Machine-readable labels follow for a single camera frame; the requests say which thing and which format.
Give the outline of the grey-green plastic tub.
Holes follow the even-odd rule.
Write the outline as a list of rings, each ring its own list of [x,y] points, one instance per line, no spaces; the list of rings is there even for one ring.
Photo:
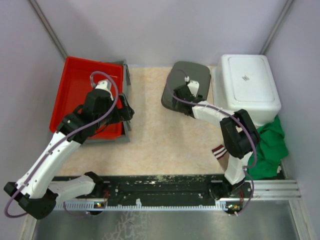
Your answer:
[[[211,82],[210,69],[199,63],[177,61],[173,65],[166,80],[170,90],[173,91],[175,88],[184,85],[186,83],[186,76],[189,76],[191,80],[199,83],[197,94],[201,95],[206,100],[208,98]]]

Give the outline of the red plastic crate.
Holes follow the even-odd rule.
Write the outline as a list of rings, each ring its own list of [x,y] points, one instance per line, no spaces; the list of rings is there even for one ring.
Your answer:
[[[90,83],[92,72],[101,71],[108,74],[116,83],[118,92],[121,94],[125,80],[124,63],[123,60],[102,62],[73,56],[67,57],[51,116],[50,131],[55,132],[63,117],[85,102],[87,93],[93,89]]]

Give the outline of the large white plastic container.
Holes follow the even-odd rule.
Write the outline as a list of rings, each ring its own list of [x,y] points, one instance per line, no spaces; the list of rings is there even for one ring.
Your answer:
[[[211,70],[214,105],[246,110],[255,126],[274,121],[281,101],[265,55],[224,54]]]

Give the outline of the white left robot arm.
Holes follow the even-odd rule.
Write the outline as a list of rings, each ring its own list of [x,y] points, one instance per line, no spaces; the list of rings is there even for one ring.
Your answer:
[[[10,196],[9,202],[16,201],[25,215],[41,220],[56,205],[80,196],[90,195],[97,199],[103,195],[103,180],[92,171],[59,184],[52,182],[66,160],[88,138],[112,124],[133,118],[134,110],[125,96],[119,93],[113,79],[92,82],[91,86],[84,104],[62,119],[33,166],[19,180],[4,186],[4,191]]]

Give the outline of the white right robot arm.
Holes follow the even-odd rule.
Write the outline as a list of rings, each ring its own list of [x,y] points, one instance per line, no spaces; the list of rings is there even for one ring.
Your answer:
[[[235,198],[241,192],[239,184],[245,178],[251,154],[257,156],[256,146],[260,136],[249,113],[240,109],[232,112],[219,108],[198,95],[200,84],[185,79],[185,84],[173,90],[173,107],[194,119],[202,120],[220,128],[223,144],[212,150],[216,159],[228,154],[224,177],[228,182],[223,185],[223,192],[229,198]]]

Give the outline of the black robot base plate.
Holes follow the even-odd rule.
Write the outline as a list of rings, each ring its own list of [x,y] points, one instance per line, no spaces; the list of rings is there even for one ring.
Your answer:
[[[93,193],[54,208],[86,211],[221,211],[238,213],[252,198],[249,181],[230,185],[222,174],[102,176]]]

